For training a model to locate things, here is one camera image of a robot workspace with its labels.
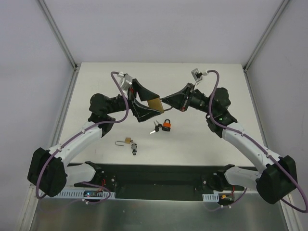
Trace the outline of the large brass padlock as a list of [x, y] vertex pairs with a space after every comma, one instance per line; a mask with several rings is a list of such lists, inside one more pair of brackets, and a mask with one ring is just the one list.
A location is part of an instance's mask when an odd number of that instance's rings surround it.
[[164, 109], [160, 98], [155, 98], [155, 99], [152, 99], [152, 100], [148, 100], [147, 103], [148, 103], [148, 107], [149, 108], [155, 109], [155, 110], [159, 111], [162, 114], [164, 112], [167, 112], [167, 111], [170, 111], [170, 110], [173, 109], [173, 107], [169, 107], [167, 109]]

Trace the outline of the black-headed key bunch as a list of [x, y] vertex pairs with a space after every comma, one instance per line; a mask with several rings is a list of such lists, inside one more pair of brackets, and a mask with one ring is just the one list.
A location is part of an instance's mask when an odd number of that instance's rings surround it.
[[161, 123], [159, 123], [157, 120], [154, 121], [154, 130], [150, 132], [150, 134], [159, 132], [160, 128], [162, 128], [163, 125]]

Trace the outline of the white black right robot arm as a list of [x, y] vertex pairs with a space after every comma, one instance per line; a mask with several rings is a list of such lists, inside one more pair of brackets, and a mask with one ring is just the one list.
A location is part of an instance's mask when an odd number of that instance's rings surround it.
[[209, 129], [237, 148], [256, 170], [248, 170], [232, 164], [224, 166], [206, 184], [215, 191], [238, 185], [256, 190], [269, 204], [275, 204], [296, 189], [297, 172], [293, 158], [281, 157], [248, 138], [243, 127], [229, 113], [231, 102], [225, 88], [217, 88], [214, 94], [205, 96], [188, 83], [182, 90], [161, 100], [176, 110], [185, 112], [189, 107], [204, 112]]

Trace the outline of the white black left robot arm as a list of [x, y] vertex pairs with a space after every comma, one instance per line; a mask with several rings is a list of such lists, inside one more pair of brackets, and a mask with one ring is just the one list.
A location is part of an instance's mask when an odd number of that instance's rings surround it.
[[36, 186], [36, 194], [43, 192], [45, 196], [54, 197], [65, 186], [77, 183], [91, 187], [102, 186], [103, 170], [97, 164], [86, 161], [70, 166], [70, 162], [112, 129], [117, 120], [110, 114], [124, 111], [124, 117], [128, 117], [129, 112], [132, 112], [138, 122], [161, 114], [160, 110], [142, 104], [143, 101], [158, 100], [160, 97], [143, 87], [137, 79], [125, 76], [122, 83], [117, 83], [116, 86], [120, 94], [115, 97], [110, 98], [100, 93], [91, 97], [91, 115], [76, 135], [47, 150], [38, 148], [34, 151], [27, 180]]

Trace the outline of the small brass padlock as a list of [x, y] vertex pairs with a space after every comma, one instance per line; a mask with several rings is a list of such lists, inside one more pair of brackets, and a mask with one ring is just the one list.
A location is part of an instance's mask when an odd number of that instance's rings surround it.
[[125, 144], [133, 143], [133, 139], [130, 137], [126, 137], [123, 141], [115, 141], [116, 146], [125, 146]]

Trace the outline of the panda keychain charm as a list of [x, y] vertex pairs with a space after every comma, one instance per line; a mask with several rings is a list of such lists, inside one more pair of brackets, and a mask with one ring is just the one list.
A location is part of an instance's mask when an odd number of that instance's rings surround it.
[[136, 155], [136, 154], [137, 154], [137, 148], [138, 148], [137, 143], [133, 142], [133, 143], [131, 144], [131, 149], [132, 149], [132, 154], [133, 154], [133, 155]]

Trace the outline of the left aluminium frame post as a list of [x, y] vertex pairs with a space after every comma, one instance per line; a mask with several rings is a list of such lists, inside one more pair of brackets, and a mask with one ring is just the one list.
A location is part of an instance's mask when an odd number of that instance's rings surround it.
[[75, 61], [65, 39], [62, 36], [62, 33], [46, 3], [44, 0], [37, 0], [36, 3], [38, 4], [40, 10], [42, 11], [47, 24], [49, 25], [56, 41], [58, 42], [62, 52], [64, 53], [67, 61], [69, 62], [70, 66], [73, 68], [74, 71], [78, 70], [79, 66], [78, 63]]

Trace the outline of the aluminium frame post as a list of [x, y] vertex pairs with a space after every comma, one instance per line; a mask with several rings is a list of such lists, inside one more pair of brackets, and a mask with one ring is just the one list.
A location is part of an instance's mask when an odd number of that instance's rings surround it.
[[270, 22], [268, 23], [267, 27], [265, 28], [262, 36], [258, 40], [255, 48], [253, 49], [251, 55], [249, 56], [247, 62], [243, 66], [243, 71], [246, 73], [249, 68], [252, 66], [253, 62], [257, 58], [258, 54], [261, 52], [261, 49], [264, 47], [266, 41], [270, 37], [271, 32], [277, 25], [278, 21], [283, 16], [284, 12], [286, 11], [287, 7], [291, 3], [291, 0], [282, 0], [279, 4], [277, 10], [275, 11], [274, 15], [272, 16]]
[[62, 33], [46, 3], [44, 0], [37, 0], [36, 3], [38, 4], [40, 10], [42, 11], [47, 24], [49, 25], [56, 41], [58, 42], [62, 52], [64, 53], [67, 61], [69, 62], [70, 66], [73, 68], [74, 71], [78, 70], [79, 66], [78, 63], [75, 61], [65, 39], [62, 36]]

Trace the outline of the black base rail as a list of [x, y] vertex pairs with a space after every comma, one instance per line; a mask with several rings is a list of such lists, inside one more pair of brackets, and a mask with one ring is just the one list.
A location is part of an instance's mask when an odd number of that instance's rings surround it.
[[207, 181], [221, 166], [160, 166], [99, 164], [95, 184], [104, 185], [116, 199], [202, 201], [213, 192]]

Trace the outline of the right aluminium frame post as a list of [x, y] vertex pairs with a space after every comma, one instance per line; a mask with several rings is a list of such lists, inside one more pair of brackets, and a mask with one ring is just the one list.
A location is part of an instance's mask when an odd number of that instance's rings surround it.
[[286, 11], [287, 7], [291, 3], [291, 0], [282, 0], [279, 4], [277, 10], [275, 11], [274, 15], [272, 16], [270, 22], [268, 23], [267, 27], [265, 28], [262, 36], [258, 40], [255, 48], [253, 49], [251, 55], [249, 56], [247, 62], [243, 66], [243, 71], [246, 73], [249, 68], [252, 66], [253, 62], [257, 58], [258, 54], [261, 52], [261, 49], [264, 47], [266, 41], [270, 37], [271, 32], [277, 25], [278, 21], [283, 16], [284, 12]]

